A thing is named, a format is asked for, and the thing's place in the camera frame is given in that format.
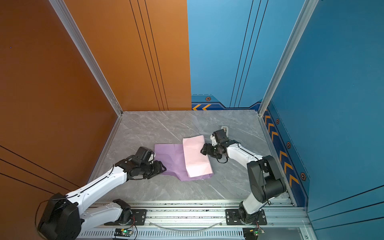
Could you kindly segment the purple wrapping paper sheet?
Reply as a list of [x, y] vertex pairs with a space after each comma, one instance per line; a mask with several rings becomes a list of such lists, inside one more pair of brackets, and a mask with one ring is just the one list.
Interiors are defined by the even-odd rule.
[[167, 169], [164, 175], [182, 182], [209, 179], [214, 172], [209, 157], [201, 153], [204, 144], [203, 135], [184, 138], [182, 144], [156, 144], [155, 159]]

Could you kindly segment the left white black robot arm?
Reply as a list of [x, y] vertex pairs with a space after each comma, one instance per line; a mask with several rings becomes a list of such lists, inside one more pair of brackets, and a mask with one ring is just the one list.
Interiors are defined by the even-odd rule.
[[133, 226], [135, 216], [131, 206], [121, 199], [92, 210], [89, 207], [128, 181], [148, 180], [166, 170], [162, 162], [155, 160], [154, 151], [140, 147], [136, 154], [118, 161], [87, 185], [46, 200], [41, 219], [35, 220], [35, 228], [45, 240], [75, 240], [81, 233], [106, 223]]

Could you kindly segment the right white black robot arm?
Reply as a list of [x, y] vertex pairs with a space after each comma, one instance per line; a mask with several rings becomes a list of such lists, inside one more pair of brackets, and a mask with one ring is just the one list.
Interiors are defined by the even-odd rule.
[[251, 193], [240, 203], [238, 212], [244, 224], [252, 224], [270, 199], [287, 191], [285, 176], [274, 157], [261, 156], [247, 150], [241, 143], [229, 139], [223, 129], [215, 131], [211, 135], [211, 141], [210, 144], [203, 145], [201, 154], [217, 161], [222, 158], [232, 159], [248, 171]]

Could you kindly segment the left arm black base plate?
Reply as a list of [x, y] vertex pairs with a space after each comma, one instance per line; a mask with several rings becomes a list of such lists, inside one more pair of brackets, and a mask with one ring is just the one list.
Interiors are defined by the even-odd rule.
[[143, 226], [147, 217], [146, 209], [131, 209], [123, 211], [122, 215], [115, 222], [105, 223], [105, 226]]

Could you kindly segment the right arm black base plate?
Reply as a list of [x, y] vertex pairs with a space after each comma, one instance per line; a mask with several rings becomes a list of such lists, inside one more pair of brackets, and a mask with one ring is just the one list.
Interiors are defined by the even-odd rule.
[[226, 223], [229, 226], [235, 225], [258, 225], [266, 226], [267, 218], [264, 210], [260, 210], [254, 214], [247, 214], [245, 210], [242, 209], [226, 209]]

